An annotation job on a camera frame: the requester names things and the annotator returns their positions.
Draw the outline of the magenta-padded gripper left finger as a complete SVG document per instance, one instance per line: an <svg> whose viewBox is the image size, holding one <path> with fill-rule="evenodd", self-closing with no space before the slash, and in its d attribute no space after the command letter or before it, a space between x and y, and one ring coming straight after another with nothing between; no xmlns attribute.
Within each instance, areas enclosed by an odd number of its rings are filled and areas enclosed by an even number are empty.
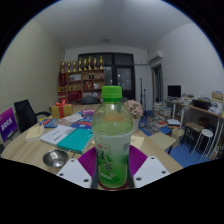
<svg viewBox="0 0 224 224"><path fill-rule="evenodd" d="M83 188L96 189L98 186L96 149L91 148L78 159L69 159L57 175Z"/></svg>

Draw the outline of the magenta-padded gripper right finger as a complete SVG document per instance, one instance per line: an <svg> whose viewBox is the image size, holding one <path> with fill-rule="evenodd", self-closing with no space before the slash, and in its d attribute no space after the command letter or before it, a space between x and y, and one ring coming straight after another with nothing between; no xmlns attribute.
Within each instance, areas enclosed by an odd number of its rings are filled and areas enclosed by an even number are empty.
<svg viewBox="0 0 224 224"><path fill-rule="evenodd" d="M146 156L136 147L130 146L128 171L130 189L141 188L169 174L170 172L156 156Z"/></svg>

